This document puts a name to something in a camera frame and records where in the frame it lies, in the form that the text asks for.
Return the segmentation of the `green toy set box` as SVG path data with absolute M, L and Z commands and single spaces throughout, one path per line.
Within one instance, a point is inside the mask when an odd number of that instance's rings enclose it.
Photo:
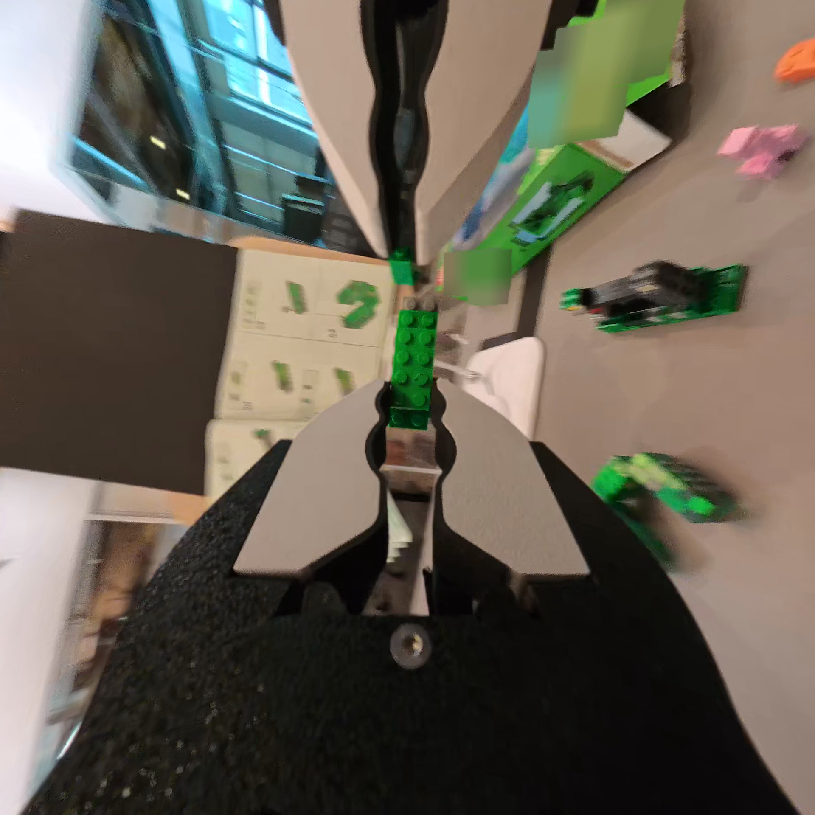
M 531 91 L 474 209 L 438 256 L 509 250 L 519 271 L 671 139 L 633 111 L 685 80 L 685 2 L 597 2 L 541 50 Z

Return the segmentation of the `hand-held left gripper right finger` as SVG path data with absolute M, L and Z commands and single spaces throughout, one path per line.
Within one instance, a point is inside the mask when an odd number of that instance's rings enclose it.
M 433 387 L 433 615 L 591 574 L 530 440 L 460 387 Z

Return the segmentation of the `black and green brick model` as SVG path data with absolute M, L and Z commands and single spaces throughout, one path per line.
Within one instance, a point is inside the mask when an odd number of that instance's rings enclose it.
M 603 284 L 568 289 L 558 307 L 588 315 L 608 334 L 731 315 L 741 307 L 748 271 L 740 263 L 714 269 L 657 260 Z

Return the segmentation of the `building instruction booklet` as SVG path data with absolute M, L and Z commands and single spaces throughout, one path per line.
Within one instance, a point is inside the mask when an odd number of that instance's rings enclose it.
M 396 295 L 390 264 L 270 239 L 237 246 L 205 496 L 216 500 L 276 443 L 378 379 Z

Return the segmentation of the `green toy brick assembly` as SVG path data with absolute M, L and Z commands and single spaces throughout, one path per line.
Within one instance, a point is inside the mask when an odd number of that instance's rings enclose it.
M 393 339 L 391 428 L 428 430 L 437 329 L 438 308 L 432 298 L 402 300 Z

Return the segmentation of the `glass window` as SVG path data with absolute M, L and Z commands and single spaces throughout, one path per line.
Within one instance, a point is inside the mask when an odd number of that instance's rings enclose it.
M 61 160 L 102 220 L 365 254 L 259 1 L 79 2 Z

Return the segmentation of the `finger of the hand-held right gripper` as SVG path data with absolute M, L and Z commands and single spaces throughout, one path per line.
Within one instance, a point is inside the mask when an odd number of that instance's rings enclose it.
M 279 16 L 323 155 L 369 246 L 386 259 L 399 238 L 401 189 L 393 3 L 280 1 Z
M 529 98 L 551 1 L 443 2 L 424 89 L 428 136 L 414 203 L 414 254 L 431 262 L 469 215 Z

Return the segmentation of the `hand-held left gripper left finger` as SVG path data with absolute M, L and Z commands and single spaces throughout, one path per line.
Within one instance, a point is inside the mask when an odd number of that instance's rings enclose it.
M 333 586 L 359 615 L 389 548 L 385 460 L 390 385 L 325 409 L 290 443 L 233 565 L 242 577 Z

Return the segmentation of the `dark partition panel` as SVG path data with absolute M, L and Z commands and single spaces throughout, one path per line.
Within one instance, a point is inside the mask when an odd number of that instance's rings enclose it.
M 2 234 L 1 465 L 188 494 L 237 250 L 21 210 Z

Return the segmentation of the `pink toy brick figure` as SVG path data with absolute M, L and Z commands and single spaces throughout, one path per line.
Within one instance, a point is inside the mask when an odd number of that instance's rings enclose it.
M 717 156 L 738 162 L 743 178 L 777 178 L 788 162 L 810 141 L 799 125 L 748 126 L 733 129 L 717 149 Z

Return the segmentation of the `orange toy piece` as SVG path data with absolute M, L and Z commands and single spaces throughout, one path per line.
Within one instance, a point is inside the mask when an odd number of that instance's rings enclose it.
M 776 64 L 773 76 L 778 82 L 797 84 L 814 78 L 814 43 L 809 38 L 791 46 Z

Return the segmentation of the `white rounded object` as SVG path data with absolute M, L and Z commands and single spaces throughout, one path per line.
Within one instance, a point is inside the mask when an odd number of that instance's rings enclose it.
M 532 440 L 545 359 L 545 344 L 537 337 L 519 337 L 513 332 L 492 337 L 463 368 L 461 386 Z

